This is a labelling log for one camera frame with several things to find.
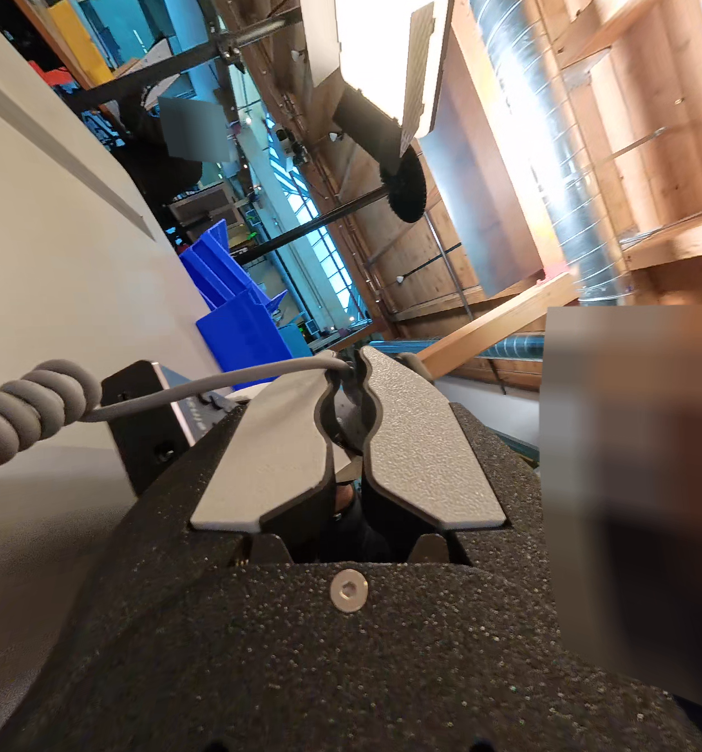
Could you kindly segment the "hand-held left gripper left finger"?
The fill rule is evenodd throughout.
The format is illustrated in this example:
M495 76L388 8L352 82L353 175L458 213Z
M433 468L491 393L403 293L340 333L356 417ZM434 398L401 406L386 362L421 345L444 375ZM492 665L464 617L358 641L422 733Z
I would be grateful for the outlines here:
M353 479L335 395L349 365L332 353L281 374L252 398L190 518L201 531L323 531L336 475Z

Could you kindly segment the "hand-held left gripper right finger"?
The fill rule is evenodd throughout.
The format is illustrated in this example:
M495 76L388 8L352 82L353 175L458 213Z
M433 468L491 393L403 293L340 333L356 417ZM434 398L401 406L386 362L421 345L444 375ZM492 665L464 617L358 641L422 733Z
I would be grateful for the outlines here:
M436 530L503 526L506 515L448 399L375 347L360 348L356 359L371 489Z

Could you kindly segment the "blue plastic bin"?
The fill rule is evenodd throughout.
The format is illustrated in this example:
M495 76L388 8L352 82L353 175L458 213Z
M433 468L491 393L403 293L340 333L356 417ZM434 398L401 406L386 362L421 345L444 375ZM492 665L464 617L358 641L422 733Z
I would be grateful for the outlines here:
M313 355L298 324L280 327L273 321L287 292L267 302L259 299L260 293L238 293L196 323L223 372Z
M179 260L187 270L210 311L229 303L242 293L267 307L271 299L230 254L225 220L211 226L185 251Z

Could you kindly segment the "dark grey power bank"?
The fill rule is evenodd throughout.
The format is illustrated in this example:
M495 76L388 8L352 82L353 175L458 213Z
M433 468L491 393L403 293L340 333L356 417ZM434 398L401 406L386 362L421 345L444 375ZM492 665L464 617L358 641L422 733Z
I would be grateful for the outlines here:
M190 381L158 362L138 360L102 381L101 406L126 403ZM196 471L212 477L224 458L250 399L200 391L170 404L112 419L108 426L131 488L140 498L168 469L183 461L176 477L193 480Z

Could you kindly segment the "wooden beam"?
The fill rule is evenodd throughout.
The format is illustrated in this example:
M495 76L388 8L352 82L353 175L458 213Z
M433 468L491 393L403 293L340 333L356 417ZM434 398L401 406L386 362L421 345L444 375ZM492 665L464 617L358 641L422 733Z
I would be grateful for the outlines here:
M422 350L418 357L431 377L438 379L541 318L550 308L566 306L577 297L576 280L566 271L534 285L441 338Z

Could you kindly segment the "studio light panel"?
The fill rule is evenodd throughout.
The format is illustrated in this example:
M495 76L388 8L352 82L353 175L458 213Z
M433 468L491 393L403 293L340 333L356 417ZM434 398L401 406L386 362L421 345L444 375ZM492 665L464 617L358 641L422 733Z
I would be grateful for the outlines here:
M333 121L388 173L434 128L453 5L300 2L313 85L339 72Z

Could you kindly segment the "metal ventilation duct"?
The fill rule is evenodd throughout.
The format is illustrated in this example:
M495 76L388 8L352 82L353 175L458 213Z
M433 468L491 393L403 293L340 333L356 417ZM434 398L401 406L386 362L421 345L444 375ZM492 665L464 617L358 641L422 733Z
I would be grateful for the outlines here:
M469 5L580 304L625 305L628 274L538 2Z

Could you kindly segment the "black light stand mount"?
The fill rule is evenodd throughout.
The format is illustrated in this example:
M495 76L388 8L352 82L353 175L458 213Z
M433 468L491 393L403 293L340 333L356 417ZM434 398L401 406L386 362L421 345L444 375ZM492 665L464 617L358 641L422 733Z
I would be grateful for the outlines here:
M245 266L274 250L344 219L381 199L387 199L393 213L403 222L414 223L423 217L427 203L425 175L413 146L408 145L404 151L401 151L403 130L397 120L385 115L359 90L346 84L334 113L334 121L346 136L351 137L356 145L360 146L379 165L381 187L263 244L231 251L231 257L240 266Z

